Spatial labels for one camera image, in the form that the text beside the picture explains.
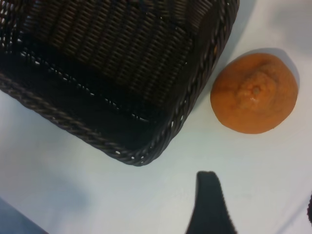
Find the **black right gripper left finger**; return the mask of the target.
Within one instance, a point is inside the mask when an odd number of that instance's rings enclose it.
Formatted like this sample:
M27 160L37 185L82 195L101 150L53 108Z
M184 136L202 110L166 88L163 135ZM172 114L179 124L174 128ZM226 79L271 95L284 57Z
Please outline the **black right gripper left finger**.
M199 171L196 174L195 205L186 233L237 233L215 172Z

